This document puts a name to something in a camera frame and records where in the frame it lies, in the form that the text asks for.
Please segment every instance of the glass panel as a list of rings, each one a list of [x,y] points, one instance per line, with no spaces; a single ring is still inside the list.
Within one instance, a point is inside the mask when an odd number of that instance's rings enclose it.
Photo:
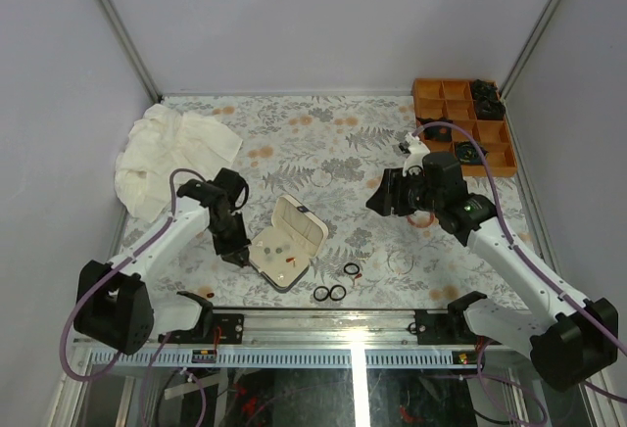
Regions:
[[[509,425],[506,414],[488,399],[471,371],[368,368],[361,350],[352,351],[352,368],[194,368],[205,385],[203,426],[493,426]],[[542,382],[532,365],[512,352],[489,352],[484,372],[515,381],[546,407],[548,426],[591,426],[578,388],[558,393]],[[120,422],[122,389],[128,376],[132,406]],[[139,390],[145,368],[115,368],[95,382],[86,398],[88,426],[142,426]],[[154,368],[147,384],[146,409],[151,426],[195,426],[201,396],[179,370]],[[488,381],[495,401],[530,422],[542,420],[532,396],[498,381]]]

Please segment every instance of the black bracket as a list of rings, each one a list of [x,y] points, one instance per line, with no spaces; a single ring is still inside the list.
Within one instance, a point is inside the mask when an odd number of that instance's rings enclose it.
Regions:
[[[415,335],[419,345],[439,346],[453,344],[475,345],[477,335],[470,332],[463,312],[470,305],[487,298],[483,293],[471,292],[447,305],[447,312],[415,311]]]
[[[238,346],[244,339],[244,314],[240,313],[214,313],[211,316],[211,325],[208,331],[199,332],[195,328],[189,331],[174,331],[169,337],[169,344],[194,344],[214,346],[216,333],[220,335],[219,345]]]

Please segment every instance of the white cloth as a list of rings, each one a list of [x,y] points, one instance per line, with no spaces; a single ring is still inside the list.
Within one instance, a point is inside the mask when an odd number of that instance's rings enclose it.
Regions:
[[[241,145],[242,139],[214,118],[156,104],[135,122],[116,159],[116,193],[132,216],[152,222],[169,203],[173,170],[188,167],[213,179],[232,166]],[[175,184],[190,178],[180,173]]]

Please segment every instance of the case lid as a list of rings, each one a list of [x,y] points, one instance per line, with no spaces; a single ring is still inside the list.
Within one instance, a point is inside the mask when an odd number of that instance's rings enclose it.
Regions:
[[[282,195],[272,213],[272,226],[286,232],[308,256],[314,258],[324,246],[329,228],[291,195]]]

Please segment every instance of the orange sorting tray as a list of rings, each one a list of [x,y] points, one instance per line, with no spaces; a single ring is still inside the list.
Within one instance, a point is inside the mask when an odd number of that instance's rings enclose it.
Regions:
[[[512,177],[518,165],[511,147],[511,137],[504,120],[479,120],[474,114],[474,104],[470,83],[474,79],[417,79],[413,83],[413,104],[417,120],[440,119],[452,120],[472,134],[488,152],[486,157],[492,173],[497,177]],[[420,138],[431,151],[450,151],[455,153],[457,143],[467,141],[461,133],[453,130],[452,142],[430,141]],[[483,166],[461,166],[463,175],[485,176]]]

